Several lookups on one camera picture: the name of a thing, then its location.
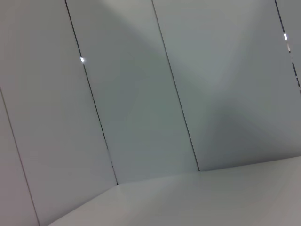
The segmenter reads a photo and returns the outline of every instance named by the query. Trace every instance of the gray wall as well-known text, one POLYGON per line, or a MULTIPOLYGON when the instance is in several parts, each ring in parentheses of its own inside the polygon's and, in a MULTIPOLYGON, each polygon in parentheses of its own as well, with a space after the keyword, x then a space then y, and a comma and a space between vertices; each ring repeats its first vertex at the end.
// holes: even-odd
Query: gray wall
POLYGON ((68 0, 120 183, 197 171, 150 0, 68 0))
POLYGON ((154 0, 201 170, 301 155, 301 98, 273 0, 154 0))
MULTIPOLYGON (((0 85, 45 226, 116 181, 64 1, 5 0, 0 17, 0 85)), ((1 142, 1 160, 5 148, 1 142)), ((12 167, 1 165, 1 173, 12 167)), ((12 185, 24 186, 24 178, 19 180, 12 185)), ((26 187, 20 190, 30 204, 26 187)))
POLYGON ((38 226, 1 93, 0 221, 3 226, 38 226))

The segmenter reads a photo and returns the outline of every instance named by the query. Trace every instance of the vertical gap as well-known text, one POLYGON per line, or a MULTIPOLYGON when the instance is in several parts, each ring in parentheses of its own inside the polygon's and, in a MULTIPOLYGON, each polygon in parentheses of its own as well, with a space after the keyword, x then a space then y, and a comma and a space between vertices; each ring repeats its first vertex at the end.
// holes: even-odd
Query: vertical gap
MULTIPOLYGON (((283 31, 283 33, 285 34, 284 26, 283 26, 283 23, 282 23, 280 11, 279 11, 278 4, 277 4, 277 1, 276 1, 276 0, 275 0, 275 4, 276 4, 278 16, 279 16, 279 20, 280 20, 280 23, 281 23, 282 31, 283 31)), ((294 62, 293 62, 293 58, 292 58, 292 55, 291 55, 291 49, 290 49, 290 47, 289 47, 289 45, 288 45, 288 40, 286 40, 286 42, 287 42, 286 44, 287 44, 288 52, 290 53, 290 57, 291 57, 291 59, 292 59, 293 71, 295 72, 295 76, 296 76, 296 79, 297 79, 297 82, 298 82, 299 91, 300 91, 300 94, 301 94, 301 89, 300 89, 300 84, 299 84, 299 80, 298 80, 298 77, 297 77, 297 72, 296 72, 295 64, 294 64, 294 62)))
POLYGON ((279 8, 278 8, 278 4, 277 4, 276 0, 275 0, 275 4, 276 4, 276 8, 277 8, 277 12, 278 12, 278 16, 279 16, 279 19, 280 19, 280 23, 281 23, 283 33, 285 33, 283 23, 282 23, 282 19, 281 19, 280 12, 279 12, 279 8))
MULTIPOLYGON (((77 44, 77 48, 78 48, 78 50, 79 50, 79 55, 80 55, 80 57, 83 57, 83 56, 81 55, 81 51, 80 51, 80 48, 79 48, 79 42, 78 42, 77 37, 76 37, 76 34, 75 34, 73 22, 72 22, 72 19, 71 19, 71 16, 70 16, 70 12, 69 12, 69 8, 68 8, 68 4, 67 4, 67 1, 66 1, 66 0, 65 0, 65 4, 66 4, 67 11, 68 11, 68 15, 69 15, 70 23, 71 23, 71 26, 72 26, 73 34, 74 34, 74 37, 75 37, 75 41, 76 41, 76 44, 77 44)), ((94 100, 93 92, 92 92, 92 89, 91 89, 90 81, 89 81, 88 74, 87 74, 86 67, 85 67, 85 64, 84 64, 84 63, 83 63, 83 67, 84 67, 84 70, 85 70, 86 78, 87 78, 87 81, 88 81, 88 85, 89 85, 89 88, 90 88, 91 96, 92 96, 92 99, 93 99, 94 107, 95 107, 95 109, 96 109, 96 113, 97 113, 97 117, 98 117, 98 120, 99 120, 99 123, 100 123, 100 127, 101 127, 102 132, 103 132, 103 126, 102 126, 102 123, 100 122, 99 113, 98 113, 98 110, 97 110, 97 106, 96 106, 96 103, 95 103, 95 100, 94 100)), ((108 155, 109 155, 109 159, 110 159, 110 161, 111 161, 111 165, 112 165, 112 168, 113 168, 115 180, 116 180, 116 183, 117 183, 117 185, 118 185, 118 181, 117 181, 115 169, 114 169, 114 166, 113 166, 112 158, 111 158, 111 155, 110 155, 109 147, 108 147, 107 140, 106 140, 106 138, 105 138, 104 132, 103 132, 103 138, 104 138, 104 141, 105 141, 105 145, 106 145, 106 147, 107 147, 107 150, 108 150, 108 155)))
POLYGON ((27 184, 27 187, 28 187, 28 192, 29 192, 29 195, 30 195, 30 199, 31 199, 31 201, 32 201, 33 210, 34 210, 34 213, 35 213, 35 215, 36 215, 36 218, 37 218, 37 221, 38 221, 38 225, 40 226, 40 221, 39 221, 39 218, 38 218, 37 210, 36 210, 36 207, 35 207, 35 205, 34 205, 34 203, 33 203, 33 199, 32 199, 32 192, 30 191, 30 188, 29 188, 27 176, 26 176, 26 174, 25 174, 23 162, 22 162, 22 159, 21 159, 21 156, 20 156, 20 152, 19 152, 19 148, 18 148, 18 145, 17 145, 17 142, 16 142, 16 137, 15 137, 15 134, 14 134, 14 131, 13 131, 13 127, 12 127, 12 125, 11 125, 10 117, 9 117, 9 114, 8 114, 8 109, 6 108, 6 103, 5 103, 5 100, 4 100, 4 96, 3 96, 3 93, 2 93, 1 86, 0 86, 0 95, 1 95, 1 98, 2 98, 2 100, 3 100, 3 104, 4 104, 5 111, 6 111, 6 115, 7 115, 7 117, 8 117, 9 126, 10 126, 11 133, 12 133, 12 135, 13 135, 13 139, 14 139, 14 142, 15 142, 15 145, 16 145, 16 149, 17 149, 17 153, 18 153, 19 160, 20 160, 20 163, 21 163, 22 171, 23 171, 23 174, 24 174, 24 177, 25 177, 25 181, 26 181, 26 184, 27 184))
POLYGON ((160 27, 160 24, 159 24, 159 20, 158 20, 157 12, 156 12, 156 9, 155 9, 154 1, 153 1, 153 0, 151 0, 151 3, 152 3, 152 7, 153 7, 153 9, 154 9, 155 16, 156 16, 156 21, 157 21, 157 25, 158 25, 158 28, 159 28, 159 31, 160 31, 161 39, 162 39, 162 42, 163 42, 164 51, 165 51, 165 55, 166 55, 166 57, 167 57, 167 61, 168 61, 168 65, 169 65, 169 69, 170 69, 170 72, 171 72, 171 75, 172 75, 172 78, 173 78, 173 81, 174 81, 174 87, 175 87, 175 91, 176 91, 176 93, 177 93, 178 100, 179 100, 179 103, 180 103, 180 107, 181 107, 182 115, 183 115, 183 118, 184 118, 185 126, 186 126, 186 129, 187 129, 188 136, 189 136, 189 140, 190 140, 190 144, 191 144, 191 147, 192 147, 192 151, 193 151, 194 159, 195 159, 195 161, 196 161, 196 164, 197 164, 197 167, 198 167, 198 171, 200 171, 200 170, 199 170, 199 166, 198 166, 198 160, 197 160, 197 157, 196 157, 196 153, 195 153, 195 151, 194 151, 194 147, 193 147, 192 140, 191 140, 191 137, 190 137, 190 133, 189 133, 189 130, 188 130, 188 126, 187 126, 187 122, 186 122, 186 119, 185 119, 185 115, 184 115, 183 107, 182 107, 182 104, 181 104, 181 101, 180 101, 180 96, 179 96, 178 88, 177 88, 177 86, 176 86, 176 84, 175 84, 173 70, 172 70, 172 68, 171 68, 171 65, 170 65, 170 62, 169 62, 169 58, 168 58, 168 54, 167 54, 167 50, 166 50, 166 46, 165 46, 165 43, 164 43, 164 39, 163 39, 163 35, 162 35, 162 31, 161 31, 161 27, 160 27))

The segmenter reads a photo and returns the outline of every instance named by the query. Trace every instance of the white floor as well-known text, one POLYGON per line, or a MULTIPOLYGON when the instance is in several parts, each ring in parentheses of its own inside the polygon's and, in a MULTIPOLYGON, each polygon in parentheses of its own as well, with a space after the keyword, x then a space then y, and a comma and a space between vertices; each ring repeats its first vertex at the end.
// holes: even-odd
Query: white floor
POLYGON ((123 184, 51 226, 300 226, 301 157, 123 184))

